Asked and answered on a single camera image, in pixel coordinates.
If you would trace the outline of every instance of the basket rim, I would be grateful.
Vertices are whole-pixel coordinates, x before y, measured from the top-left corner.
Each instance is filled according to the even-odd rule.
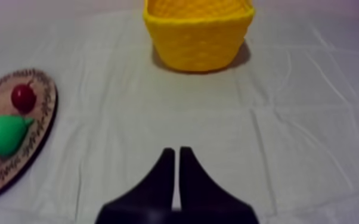
[[[250,19],[255,15],[255,8],[252,4],[247,5],[246,1],[244,2],[245,6],[250,7],[244,14],[239,15],[226,15],[221,17],[212,17],[212,18],[161,18],[151,15],[148,11],[148,0],[145,0],[145,6],[143,10],[143,17],[146,21],[155,22],[160,24],[197,24],[197,23],[213,23],[213,22],[225,22],[233,20],[245,20]]]

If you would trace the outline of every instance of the pear stem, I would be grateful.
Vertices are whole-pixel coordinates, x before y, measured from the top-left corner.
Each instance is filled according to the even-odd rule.
[[[29,118],[25,118],[24,122],[26,126],[30,126],[33,123],[34,119],[29,117]]]

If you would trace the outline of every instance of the table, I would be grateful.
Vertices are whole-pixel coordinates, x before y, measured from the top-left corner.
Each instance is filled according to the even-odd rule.
[[[140,10],[68,18],[0,33],[0,76],[25,67],[60,104],[0,223],[92,223],[183,145],[262,223],[359,223],[359,21],[258,9],[234,63],[201,76],[164,68]]]

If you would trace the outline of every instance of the green pear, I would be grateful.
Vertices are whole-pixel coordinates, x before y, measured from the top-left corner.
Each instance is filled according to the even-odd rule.
[[[0,156],[12,155],[19,149],[28,127],[32,123],[32,118],[0,116]]]

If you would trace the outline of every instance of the decorative border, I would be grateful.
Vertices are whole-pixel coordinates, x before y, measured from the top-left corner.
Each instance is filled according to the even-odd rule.
[[[14,73],[8,74],[2,78],[0,78],[0,86],[4,84],[5,82],[9,81],[13,77],[28,77],[32,76],[34,79],[36,79],[38,82],[42,83],[44,85],[44,98],[41,105],[41,111],[42,111],[42,117],[40,119],[36,119],[37,128],[36,130],[32,131],[29,134],[29,141],[27,145],[23,147],[22,150],[20,150],[20,154],[15,155],[14,158],[12,158],[8,163],[8,165],[3,166],[0,169],[0,183],[4,181],[5,177],[8,176],[11,172],[17,170],[17,166],[22,162],[22,158],[26,158],[25,160],[27,163],[29,162],[29,159],[31,156],[33,156],[33,150],[35,150],[35,142],[36,140],[43,134],[45,131],[45,121],[46,118],[50,115],[50,113],[53,113],[53,108],[50,107],[50,103],[52,100],[52,90],[55,90],[55,94],[57,97],[57,90],[55,89],[54,83],[46,76],[46,74],[40,70],[36,69],[25,69],[20,71],[15,71]],[[20,170],[17,171],[17,173],[11,177],[11,179],[7,183],[3,183],[4,185],[8,185],[9,182],[13,181],[14,177],[19,174],[21,170],[23,170],[24,167],[22,167]]]

